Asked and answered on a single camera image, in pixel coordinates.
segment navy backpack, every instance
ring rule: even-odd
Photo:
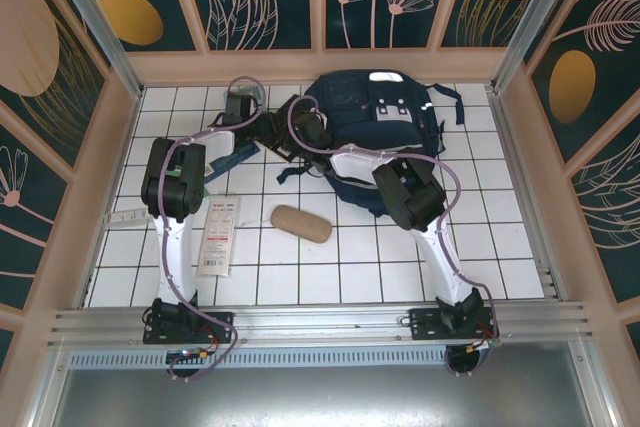
[[[456,99],[456,124],[464,123],[460,94],[439,84],[425,86],[396,71],[343,70],[318,78],[305,95],[318,100],[334,141],[371,150],[415,152],[436,157],[444,151],[442,132],[427,88]],[[296,169],[285,169],[280,183]],[[368,209],[376,217],[387,213],[375,185],[327,175],[344,202]]]

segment metal base plate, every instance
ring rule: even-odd
[[[233,312],[207,312],[207,315],[233,325]],[[148,316],[142,342],[147,345],[173,345],[173,344],[204,344],[209,345],[210,332],[213,332],[219,344],[231,342],[231,332],[224,327],[202,319],[202,327],[195,333],[189,332],[189,328],[173,322]]]
[[[489,331],[492,329],[491,308],[483,307],[476,320],[482,322]],[[475,322],[452,333],[440,321],[440,309],[411,309],[409,311],[409,327],[413,340],[447,340],[447,339],[482,339],[482,329]]]

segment cable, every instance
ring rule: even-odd
[[[232,80],[229,86],[227,87],[227,91],[230,91],[231,88],[241,80],[248,80],[250,82],[255,83],[260,89],[260,93],[262,94],[262,99],[267,98],[264,86],[257,79],[254,79],[253,77],[249,77],[246,75],[237,77],[236,79]],[[209,372],[211,372],[218,364],[220,364],[229,355],[229,353],[236,346],[238,342],[238,331],[233,325],[223,322],[221,320],[218,320],[215,317],[211,317],[210,315],[207,315],[206,313],[202,312],[197,307],[194,307],[193,305],[191,305],[191,303],[189,303],[189,301],[182,296],[182,294],[176,287],[176,284],[173,282],[173,276],[169,272],[169,261],[168,261],[168,254],[167,254],[169,232],[171,231],[171,228],[169,227],[169,219],[167,217],[167,213],[164,210],[164,199],[163,199],[164,182],[167,176],[167,170],[169,169],[169,163],[171,162],[171,157],[173,156],[173,153],[181,145],[189,145],[196,142],[197,140],[203,140],[209,135],[213,134],[214,132],[241,129],[242,127],[246,127],[247,125],[251,124],[262,114],[264,110],[263,109],[264,104],[258,104],[256,102],[256,107],[257,107],[256,112],[245,122],[241,122],[237,125],[232,125],[228,127],[209,127],[201,132],[198,132],[197,134],[193,134],[190,137],[184,137],[182,139],[176,140],[173,144],[171,144],[171,147],[169,147],[169,150],[167,151],[167,155],[164,158],[164,162],[162,163],[162,169],[160,170],[160,179],[158,180],[158,211],[160,212],[160,217],[162,217],[162,224],[163,224],[163,230],[164,230],[162,234],[162,255],[160,259],[160,263],[162,265],[164,275],[167,278],[169,287],[171,288],[175,296],[180,300],[182,304],[184,304],[184,306],[187,309],[192,311],[194,314],[202,317],[203,319],[207,320],[208,322],[217,324],[223,327],[226,331],[230,331],[232,335],[231,344],[229,345],[227,350],[225,350],[216,360],[214,360],[209,367],[199,370],[198,372],[193,374],[191,377],[184,377],[184,378],[178,377],[173,370],[173,367],[176,364],[176,360],[171,362],[169,366],[169,373],[171,374],[171,377],[174,381],[181,378],[183,379],[183,382],[189,382],[190,380],[197,380],[203,377],[204,375],[208,374]]]
[[[287,126],[289,128],[289,134],[291,135],[293,140],[303,149],[308,150],[309,152],[313,152],[315,154],[321,154],[321,155],[334,155],[334,154],[343,154],[345,152],[352,152],[352,153],[374,154],[376,156],[379,156],[380,158],[387,158],[387,159],[423,160],[439,166],[451,176],[451,178],[453,179],[453,182],[456,185],[456,195],[454,196],[453,200],[449,203],[449,206],[442,213],[442,215],[438,217],[438,221],[436,223],[436,229],[437,229],[436,233],[438,234],[438,241],[440,243],[440,247],[442,248],[442,251],[444,252],[445,258],[447,259],[447,262],[451,267],[451,270],[453,270],[453,273],[457,277],[459,277],[463,282],[466,282],[467,284],[474,287],[480,287],[484,289],[484,291],[487,293],[487,297],[489,299],[489,305],[491,306],[491,316],[493,317],[493,335],[495,338],[498,338],[500,335],[500,330],[498,328],[498,318],[496,317],[496,306],[495,306],[495,301],[493,300],[493,296],[491,295],[491,291],[489,290],[489,287],[487,287],[485,284],[482,284],[480,282],[475,282],[465,277],[462,274],[462,272],[460,272],[460,269],[456,267],[456,264],[453,261],[453,257],[451,256],[451,253],[447,249],[447,245],[445,243],[442,224],[444,223],[447,216],[450,214],[451,210],[456,206],[456,204],[458,203],[458,200],[460,200],[460,195],[462,193],[462,186],[460,184],[460,179],[458,178],[456,173],[451,169],[451,167],[449,167],[444,162],[424,154],[376,152],[375,150],[363,149],[360,147],[321,150],[321,149],[313,148],[310,145],[306,145],[302,140],[300,140],[300,138],[296,134],[295,129],[293,128],[293,108],[301,100],[311,100],[314,104],[315,109],[317,110],[320,110],[320,105],[318,104],[318,100],[315,97],[312,97],[310,95],[303,95],[301,97],[296,98],[289,106],[289,111],[287,112]]]

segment white label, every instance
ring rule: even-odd
[[[229,275],[233,229],[238,213],[238,197],[209,197],[209,211],[204,226],[198,277]]]
[[[102,225],[106,228],[118,225],[118,227],[134,227],[136,225],[146,225],[149,222],[149,211],[144,209],[122,210],[111,212],[102,218]]]

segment white tile floor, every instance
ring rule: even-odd
[[[543,297],[507,164],[484,87],[456,84],[466,108],[466,125],[455,125],[454,102],[430,92],[445,120],[447,160],[462,182],[451,231],[467,275],[486,283],[498,299]],[[306,86],[268,88],[278,108]],[[141,205],[140,186],[156,136],[186,135],[211,123],[223,109],[223,87],[148,89],[115,200],[115,209]],[[433,300],[430,273],[411,236],[388,216],[337,199],[324,178],[275,177],[285,164],[260,152],[230,174],[207,185],[211,194],[241,197],[229,277],[198,279],[201,305],[278,305],[417,302]],[[452,197],[453,182],[441,179]],[[334,225],[318,245],[274,229],[277,205],[320,215]],[[197,261],[207,202],[195,219],[192,242]],[[158,242],[149,226],[112,229],[105,235],[85,305],[148,306],[158,282]]]

